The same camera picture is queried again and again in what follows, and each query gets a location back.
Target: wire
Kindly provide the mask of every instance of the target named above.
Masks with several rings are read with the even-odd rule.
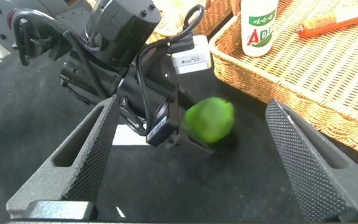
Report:
[[[87,59],[87,57],[86,57],[84,51],[82,50],[82,48],[80,47],[79,43],[75,40],[74,35],[68,30],[63,33],[63,36],[66,37],[66,39],[71,43],[71,45],[77,52],[78,56],[80,57],[81,62],[84,64],[85,70],[88,73],[89,77],[91,78],[93,86],[96,89],[96,91],[98,92],[99,96],[102,99],[107,99],[108,96],[104,92],[96,74],[93,72],[90,61]]]
[[[190,17],[197,11],[198,11],[198,14],[196,16],[196,19],[194,20],[194,22],[192,24],[189,25]],[[174,36],[174,37],[171,37],[170,42],[171,43],[178,42],[180,39],[182,39],[185,36],[187,36],[188,34],[190,34],[191,31],[193,31],[193,29],[195,29],[196,26],[201,22],[201,20],[204,16],[204,13],[205,13],[204,6],[196,5],[196,6],[192,7],[185,17],[185,23],[183,25],[183,32]]]
[[[194,22],[192,24],[189,25],[190,17],[197,11],[198,11],[198,15],[197,15],[196,19],[194,20]],[[190,32],[193,31],[193,29],[201,22],[201,19],[204,16],[204,12],[205,12],[205,8],[202,5],[197,5],[193,8],[191,8],[185,17],[185,25],[183,26],[184,27],[183,32],[181,32],[177,36],[168,37],[166,39],[159,40],[152,44],[146,45],[145,47],[143,47],[140,50],[139,54],[137,55],[136,60],[135,60],[135,68],[136,68],[136,75],[137,75],[137,79],[139,82],[140,92],[142,94],[142,99],[143,99],[143,104],[144,104],[144,109],[145,109],[146,129],[139,129],[139,128],[134,127],[133,124],[129,124],[130,123],[129,120],[126,120],[127,121],[126,123],[131,127],[132,130],[134,130],[140,136],[147,136],[150,133],[150,131],[152,129],[152,124],[153,124],[153,112],[150,109],[150,103],[149,103],[149,98],[147,97],[144,76],[142,74],[142,59],[143,59],[143,57],[150,50],[152,50],[156,47],[161,47],[161,46],[167,45],[168,43],[178,42],[180,39],[182,39],[185,36],[187,36],[188,34],[190,34]]]

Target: white bottle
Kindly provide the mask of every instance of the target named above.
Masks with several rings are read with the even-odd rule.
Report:
[[[272,48],[278,0],[241,1],[242,50],[251,57]]]

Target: black mat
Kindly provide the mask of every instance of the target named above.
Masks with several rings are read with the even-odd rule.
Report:
[[[59,85],[62,61],[0,65],[0,223],[5,203],[91,110]],[[183,157],[162,147],[113,147],[99,195],[101,220],[130,222],[303,221],[264,119],[265,105],[218,81],[184,75],[197,100],[220,96],[236,110],[228,150]],[[358,153],[349,151],[358,162]],[[126,216],[122,218],[118,207]]]

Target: wicker basket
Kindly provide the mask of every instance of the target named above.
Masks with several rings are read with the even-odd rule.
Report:
[[[358,151],[358,24],[318,37],[295,33],[308,18],[351,0],[280,0],[271,51],[244,55],[241,17],[211,40],[216,76],[267,103],[290,106],[316,129]]]

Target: orange sausage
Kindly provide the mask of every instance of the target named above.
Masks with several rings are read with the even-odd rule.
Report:
[[[358,4],[301,23],[300,37],[312,37],[358,23]]]

